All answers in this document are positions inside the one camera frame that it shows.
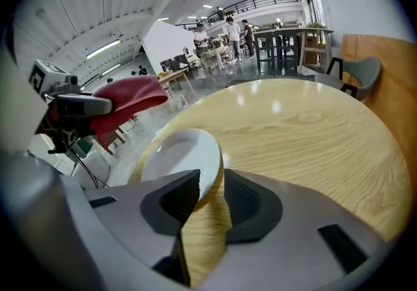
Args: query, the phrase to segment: round wooden table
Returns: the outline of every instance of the round wooden table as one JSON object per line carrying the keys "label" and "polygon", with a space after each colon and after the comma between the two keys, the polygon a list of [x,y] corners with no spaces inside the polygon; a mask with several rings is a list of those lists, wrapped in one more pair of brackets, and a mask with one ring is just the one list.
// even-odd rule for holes
{"label": "round wooden table", "polygon": [[225,253],[231,227],[223,168],[316,189],[385,239],[407,223],[411,189],[403,155],[385,125],[362,103],[326,85],[267,79],[228,87],[175,117],[141,155],[129,183],[140,181],[154,147],[183,128],[211,133],[223,163],[211,191],[182,229],[192,285]]}

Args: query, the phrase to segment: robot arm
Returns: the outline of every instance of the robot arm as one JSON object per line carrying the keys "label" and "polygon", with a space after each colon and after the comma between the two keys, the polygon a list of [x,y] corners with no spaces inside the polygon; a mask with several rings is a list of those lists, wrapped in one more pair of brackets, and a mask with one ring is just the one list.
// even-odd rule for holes
{"label": "robot arm", "polygon": [[37,59],[29,83],[48,104],[36,133],[50,136],[54,150],[48,153],[65,153],[77,139],[94,135],[90,118],[105,115],[113,110],[113,102],[81,92],[78,77],[57,65]]}

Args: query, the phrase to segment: wooden table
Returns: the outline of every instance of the wooden table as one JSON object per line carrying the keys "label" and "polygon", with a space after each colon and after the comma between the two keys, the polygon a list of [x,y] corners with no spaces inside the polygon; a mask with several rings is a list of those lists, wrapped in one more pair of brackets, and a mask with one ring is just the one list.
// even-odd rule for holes
{"label": "wooden table", "polygon": [[[304,64],[304,58],[306,56],[306,51],[314,51],[316,53],[325,53],[326,54],[326,64],[329,65],[330,64],[330,57],[332,54],[332,46],[331,46],[331,41],[329,38],[329,34],[333,33],[334,31],[331,31],[330,29],[323,29],[323,28],[311,28],[311,27],[306,27],[306,28],[281,28],[281,29],[271,29],[271,30],[267,30],[267,31],[259,31],[259,32],[254,32],[254,37],[256,38],[257,35],[258,37],[261,37],[262,33],[273,33],[273,32],[277,32],[279,34],[279,31],[285,32],[285,31],[296,31],[298,34],[301,34],[301,49],[300,49],[300,63],[298,64],[298,68],[297,68],[297,72],[299,74],[301,74],[301,69],[302,69],[302,65]],[[324,37],[326,39],[326,47],[323,48],[309,48],[306,47],[306,41],[307,41],[307,34],[308,33],[320,33],[323,32],[324,33]]]}
{"label": "wooden table", "polygon": [[[298,40],[297,40],[297,29],[271,29],[268,31],[259,31],[253,34],[255,39],[255,50],[256,50],[256,61],[258,72],[261,73],[261,62],[271,62],[271,67],[275,69],[275,61],[277,61],[278,68],[293,68],[296,70],[298,66]],[[260,48],[258,43],[258,38],[265,39],[265,47]],[[284,44],[284,38],[290,39],[293,38],[293,45],[286,46]],[[266,59],[261,59],[259,56],[259,49],[266,49]],[[292,50],[294,52],[293,56],[287,56],[287,52]]]}
{"label": "wooden table", "polygon": [[176,80],[179,77],[184,77],[185,81],[187,82],[188,86],[190,87],[191,91],[194,94],[195,99],[197,99],[197,96],[195,95],[195,92],[190,84],[190,82],[188,81],[188,78],[186,76],[186,71],[188,71],[188,69],[182,69],[182,70],[178,70],[178,71],[174,71],[172,74],[168,74],[164,77],[161,77],[159,79],[159,83],[160,84],[166,84],[169,83],[170,81]]}
{"label": "wooden table", "polygon": [[225,252],[231,222],[223,198],[224,167],[316,189],[385,240],[407,222],[410,178],[397,142],[365,105],[332,87],[266,79],[211,94],[154,138],[129,183],[140,181],[144,161],[155,146],[183,128],[207,130],[223,157],[214,187],[182,229],[192,285],[199,284]]}

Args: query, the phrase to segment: cable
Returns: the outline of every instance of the cable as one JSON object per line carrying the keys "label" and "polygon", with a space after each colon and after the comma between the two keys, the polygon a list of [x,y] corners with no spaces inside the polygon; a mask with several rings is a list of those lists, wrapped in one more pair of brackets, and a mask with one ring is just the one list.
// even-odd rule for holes
{"label": "cable", "polygon": [[71,149],[72,153],[75,155],[75,157],[77,158],[78,162],[81,164],[81,166],[83,166],[83,168],[87,171],[87,174],[90,176],[91,180],[93,180],[93,184],[95,186],[95,188],[98,188],[98,182],[96,181],[95,176],[90,172],[89,169],[86,168],[86,166],[81,162],[80,158],[78,157],[78,155]]}
{"label": "cable", "polygon": [[79,156],[71,149],[71,151],[75,154],[77,160],[79,161],[79,163],[81,164],[81,166],[84,167],[84,169],[89,173],[90,177],[93,179],[93,181],[95,180],[94,184],[96,185],[96,188],[98,188],[98,182],[101,182],[102,184],[104,184],[106,187],[110,188],[109,185],[107,185],[105,182],[101,181],[99,178],[97,178],[97,176],[95,176],[90,170],[89,168],[84,164],[84,162],[79,158]]}

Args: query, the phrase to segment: chair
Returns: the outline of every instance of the chair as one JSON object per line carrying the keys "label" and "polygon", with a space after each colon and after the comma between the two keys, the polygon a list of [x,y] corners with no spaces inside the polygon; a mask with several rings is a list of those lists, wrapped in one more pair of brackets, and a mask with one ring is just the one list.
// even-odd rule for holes
{"label": "chair", "polygon": [[222,60],[226,60],[227,62],[233,61],[233,59],[235,58],[235,50],[233,49],[233,42],[229,42],[227,44],[227,49],[223,53],[220,53],[220,57],[222,58]]}
{"label": "chair", "polygon": [[217,65],[215,54],[205,50],[197,50],[197,56],[200,58],[201,64],[206,69],[212,69]]}
{"label": "chair", "polygon": [[[339,63],[339,78],[330,75],[335,62]],[[361,86],[357,87],[345,83],[342,80],[343,72],[348,72],[356,78]],[[381,64],[376,57],[366,57],[358,62],[344,61],[343,59],[333,57],[327,72],[325,74],[317,74],[314,81],[334,87],[342,92],[350,90],[353,98],[363,100],[371,92],[380,72]]]}

